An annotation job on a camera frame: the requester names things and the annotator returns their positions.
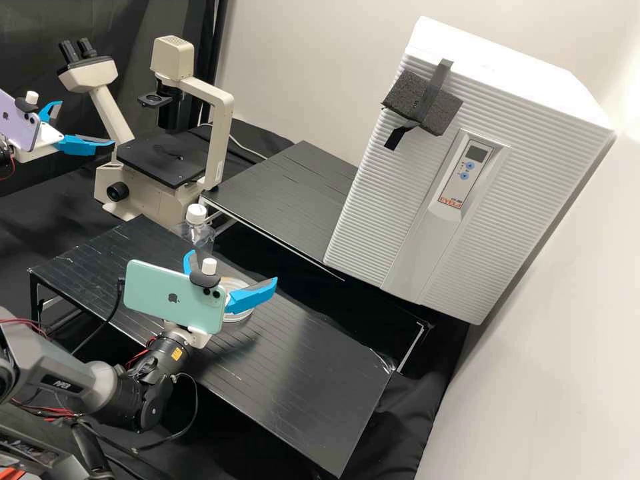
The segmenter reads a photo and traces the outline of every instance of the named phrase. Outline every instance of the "black platform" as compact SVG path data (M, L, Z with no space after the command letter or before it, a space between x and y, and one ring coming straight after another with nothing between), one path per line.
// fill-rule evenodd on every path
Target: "black platform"
M302 141L204 192L210 205L321 265L357 168Z
M179 271L190 248L138 217L31 269L32 295L41 283L105 319L128 260ZM220 260L218 271L251 281ZM124 305L112 324L142 345L161 330L158 319ZM208 390L336 476L391 375L372 350L278 294L241 330L212 337L189 368Z

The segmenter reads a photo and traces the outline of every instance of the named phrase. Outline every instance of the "mint green iphone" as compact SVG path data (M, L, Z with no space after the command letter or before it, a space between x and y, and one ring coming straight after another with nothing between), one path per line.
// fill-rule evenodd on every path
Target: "mint green iphone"
M124 304L127 308L216 334L222 328L227 292L218 285L203 289L184 273L140 260L127 264Z

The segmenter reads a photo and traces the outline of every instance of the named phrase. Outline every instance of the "white bottle cap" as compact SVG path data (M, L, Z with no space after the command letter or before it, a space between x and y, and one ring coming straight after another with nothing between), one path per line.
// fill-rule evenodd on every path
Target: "white bottle cap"
M207 208L199 203L187 207L187 221L192 225L202 225L207 218Z
M40 95L38 95L38 92L34 92L33 90L29 90L25 95L25 101L30 105L37 105L38 98L40 98Z
M218 262L215 258L207 257L202 260L202 273L205 275L215 275L215 270L218 267Z

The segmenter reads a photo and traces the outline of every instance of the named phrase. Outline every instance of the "small plastic bottle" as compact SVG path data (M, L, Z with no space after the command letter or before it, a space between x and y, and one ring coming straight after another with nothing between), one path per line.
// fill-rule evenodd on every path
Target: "small plastic bottle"
M215 230L205 223L207 208L198 203L192 203L187 208L185 221L171 228L172 232L190 241L195 248L206 252L213 250Z

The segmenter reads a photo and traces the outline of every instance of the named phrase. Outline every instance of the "microscope stage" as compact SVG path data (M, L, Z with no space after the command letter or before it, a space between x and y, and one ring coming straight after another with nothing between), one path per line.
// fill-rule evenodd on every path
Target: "microscope stage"
M118 147L118 160L176 189L205 173L208 142L190 132L162 133L134 139Z

